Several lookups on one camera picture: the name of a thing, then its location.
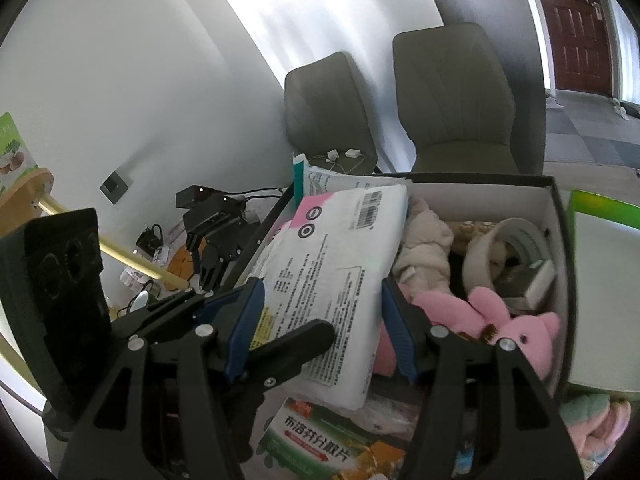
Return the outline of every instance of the plant illustration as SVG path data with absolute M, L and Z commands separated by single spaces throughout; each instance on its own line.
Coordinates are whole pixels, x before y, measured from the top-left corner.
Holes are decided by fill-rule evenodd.
M 13 139 L 7 144 L 7 146 L 5 147 L 5 152 L 13 153 L 14 156 L 12 156 L 8 166 L 0 168 L 0 174 L 7 174 L 9 173 L 9 171 L 15 171 L 20 168 L 20 166 L 24 162 L 24 153 L 18 151 L 21 147 L 22 145 L 17 139 Z

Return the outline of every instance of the wooden door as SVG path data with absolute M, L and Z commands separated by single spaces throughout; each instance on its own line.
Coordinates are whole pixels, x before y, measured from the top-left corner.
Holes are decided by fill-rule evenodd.
M 556 88 L 611 95 L 609 38 L 600 0 L 541 0 Z

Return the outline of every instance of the blue gripper pad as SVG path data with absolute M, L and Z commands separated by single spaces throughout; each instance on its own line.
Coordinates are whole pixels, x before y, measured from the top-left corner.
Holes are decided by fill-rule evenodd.
M 205 302 L 196 317 L 217 330 L 216 361 L 230 383 L 242 374 L 249 356 L 249 345 L 264 307 L 264 283 L 249 278 L 245 285 Z
M 400 373 L 415 384 L 420 375 L 417 361 L 426 355 L 426 334 L 431 324 L 420 308 L 406 302 L 393 278 L 382 280 L 382 319 Z
M 382 319 L 394 347 L 400 373 L 411 384 L 415 384 L 418 379 L 418 368 L 415 365 L 414 340 L 404 323 L 398 304 L 384 282 L 382 283 Z
M 244 364 L 247 357 L 249 357 L 249 345 L 251 344 L 251 339 L 254 338 L 255 329 L 258 327 L 263 308 L 264 283 L 262 280 L 257 280 L 249 297 L 246 299 L 244 309 L 228 340 L 225 376 L 229 382 L 240 376 L 244 370 Z

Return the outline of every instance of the white package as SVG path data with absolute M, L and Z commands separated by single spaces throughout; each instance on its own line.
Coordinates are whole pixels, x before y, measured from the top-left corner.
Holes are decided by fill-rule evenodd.
M 266 293 L 254 347 L 312 319 L 336 330 L 332 348 L 295 381 L 300 394 L 348 410 L 364 404 L 382 319 L 381 282 L 398 251 L 407 203 L 400 185 L 303 198 L 254 266 Z
M 301 186 L 304 196 L 320 195 L 345 189 L 388 186 L 391 184 L 408 184 L 411 181 L 398 176 L 348 175 L 337 171 L 317 168 L 309 164 L 304 153 L 293 159 L 294 186 Z

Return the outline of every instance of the floor tile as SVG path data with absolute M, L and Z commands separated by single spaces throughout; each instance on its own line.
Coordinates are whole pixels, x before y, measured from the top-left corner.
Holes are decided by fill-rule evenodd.
M 582 140 L 598 164 L 625 165 L 612 140 L 599 139 L 598 137 L 583 137 Z
M 560 189 L 583 189 L 640 206 L 640 178 L 626 166 L 545 162 L 544 174 L 554 177 Z
M 616 151 L 620 154 L 625 166 L 630 168 L 640 168 L 640 146 L 631 142 L 620 142 L 612 140 Z
M 575 129 L 564 110 L 546 111 L 546 132 L 550 134 L 578 134 L 578 130 Z
M 624 140 L 625 142 L 627 140 L 627 136 L 618 127 L 605 121 L 573 119 L 572 122 L 582 136 Z
M 546 134 L 545 160 L 595 162 L 581 136 L 563 134 Z
M 580 135 L 640 144 L 640 120 L 631 117 L 625 121 L 609 98 L 559 90 L 558 102 Z M 547 131 L 559 133 L 549 128 Z

